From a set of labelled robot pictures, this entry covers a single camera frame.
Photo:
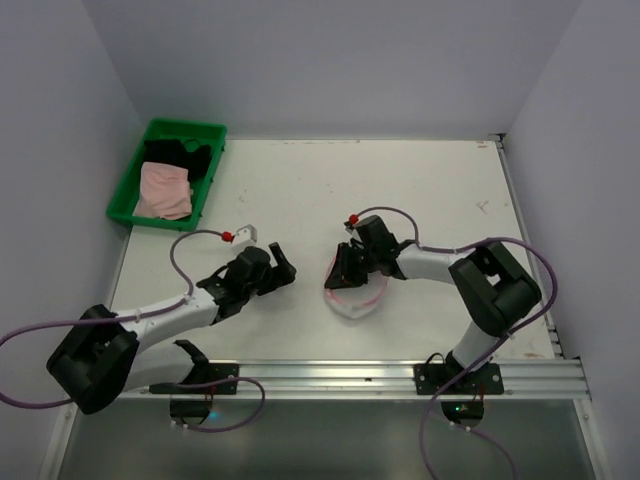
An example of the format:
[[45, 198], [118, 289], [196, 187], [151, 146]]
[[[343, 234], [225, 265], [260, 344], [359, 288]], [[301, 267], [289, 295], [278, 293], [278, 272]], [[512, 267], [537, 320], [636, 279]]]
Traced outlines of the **white mesh laundry bag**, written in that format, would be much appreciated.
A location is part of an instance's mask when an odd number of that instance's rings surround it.
[[[325, 279], [333, 264], [334, 257], [329, 263]], [[358, 288], [324, 290], [326, 304], [338, 315], [357, 320], [371, 314], [379, 306], [387, 290], [389, 279], [380, 273], [368, 274], [368, 283]]]

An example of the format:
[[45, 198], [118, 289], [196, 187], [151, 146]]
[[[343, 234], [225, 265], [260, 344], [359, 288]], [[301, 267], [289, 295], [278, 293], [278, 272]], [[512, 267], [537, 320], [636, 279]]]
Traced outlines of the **pink bra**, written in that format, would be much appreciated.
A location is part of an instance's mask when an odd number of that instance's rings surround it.
[[179, 220], [192, 214], [192, 189], [185, 169], [152, 162], [141, 168], [139, 199], [133, 215]]

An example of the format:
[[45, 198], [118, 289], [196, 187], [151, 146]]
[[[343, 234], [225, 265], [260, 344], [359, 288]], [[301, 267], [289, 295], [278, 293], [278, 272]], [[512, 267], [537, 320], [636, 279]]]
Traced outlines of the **black bra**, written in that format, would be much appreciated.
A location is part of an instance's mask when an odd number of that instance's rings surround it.
[[178, 139], [145, 140], [144, 148], [144, 162], [185, 169], [190, 182], [206, 176], [213, 158], [210, 145], [198, 145], [195, 150], [189, 151]]

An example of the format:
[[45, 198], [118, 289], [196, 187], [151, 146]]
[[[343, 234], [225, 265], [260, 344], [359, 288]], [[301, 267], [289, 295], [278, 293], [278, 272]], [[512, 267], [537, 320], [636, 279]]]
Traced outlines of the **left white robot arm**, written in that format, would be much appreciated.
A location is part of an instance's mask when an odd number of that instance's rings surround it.
[[210, 392], [224, 376], [180, 334], [216, 325], [255, 296], [293, 283], [297, 270], [280, 246], [245, 247], [188, 293], [130, 312], [88, 309], [49, 357], [46, 369], [85, 414], [145, 386]]

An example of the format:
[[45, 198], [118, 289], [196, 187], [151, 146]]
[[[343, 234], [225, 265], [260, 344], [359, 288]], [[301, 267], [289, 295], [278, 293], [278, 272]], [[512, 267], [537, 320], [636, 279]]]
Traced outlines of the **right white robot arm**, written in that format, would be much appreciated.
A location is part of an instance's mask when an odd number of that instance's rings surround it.
[[417, 240], [398, 241], [377, 215], [353, 215], [345, 228], [351, 239], [337, 246], [324, 282], [327, 292], [362, 287], [374, 274], [456, 287], [471, 323], [445, 357], [451, 376], [482, 368], [488, 350], [542, 300], [540, 287], [502, 240], [446, 253], [429, 251]]

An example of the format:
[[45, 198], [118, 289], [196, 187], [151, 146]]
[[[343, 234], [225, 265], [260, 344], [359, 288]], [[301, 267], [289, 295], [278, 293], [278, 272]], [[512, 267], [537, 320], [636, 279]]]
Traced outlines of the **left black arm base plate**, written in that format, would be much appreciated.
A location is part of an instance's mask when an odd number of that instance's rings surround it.
[[235, 395], [240, 366], [237, 363], [209, 363], [195, 366], [178, 384], [156, 384], [151, 394], [166, 395]]

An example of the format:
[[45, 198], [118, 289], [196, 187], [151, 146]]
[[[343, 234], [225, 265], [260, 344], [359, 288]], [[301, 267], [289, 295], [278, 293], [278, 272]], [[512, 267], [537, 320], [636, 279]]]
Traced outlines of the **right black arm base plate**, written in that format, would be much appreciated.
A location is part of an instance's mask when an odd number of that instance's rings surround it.
[[[451, 353], [432, 354], [424, 363], [413, 366], [413, 379], [418, 395], [434, 395], [463, 371]], [[445, 395], [501, 395], [505, 392], [498, 364], [488, 362], [479, 369], [465, 373], [445, 391]]]

